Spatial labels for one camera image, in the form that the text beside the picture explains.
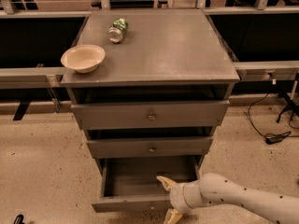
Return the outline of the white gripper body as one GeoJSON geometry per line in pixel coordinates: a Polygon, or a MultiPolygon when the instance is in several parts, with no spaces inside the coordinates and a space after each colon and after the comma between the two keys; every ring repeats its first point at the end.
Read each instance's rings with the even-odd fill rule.
{"type": "Polygon", "coordinates": [[[203,204],[198,182],[175,184],[170,190],[170,203],[180,213],[203,204]]]}

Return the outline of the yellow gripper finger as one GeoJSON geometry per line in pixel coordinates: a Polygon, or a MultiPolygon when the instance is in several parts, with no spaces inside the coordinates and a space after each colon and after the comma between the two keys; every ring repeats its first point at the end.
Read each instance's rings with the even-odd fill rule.
{"type": "Polygon", "coordinates": [[[176,209],[168,209],[165,215],[164,224],[177,224],[183,214],[176,209]]]}
{"type": "Polygon", "coordinates": [[[156,178],[162,183],[166,191],[170,191],[176,185],[176,182],[168,177],[157,175],[156,178]]]}

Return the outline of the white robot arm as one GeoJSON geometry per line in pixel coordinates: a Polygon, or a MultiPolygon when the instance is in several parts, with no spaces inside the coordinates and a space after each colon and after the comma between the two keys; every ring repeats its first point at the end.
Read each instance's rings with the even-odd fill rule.
{"type": "Polygon", "coordinates": [[[245,188],[214,173],[189,183],[177,183],[161,175],[157,179],[169,192],[172,206],[164,224],[177,224],[185,213],[195,208],[218,204],[240,206],[275,224],[299,224],[299,199],[295,197],[245,188]]]}

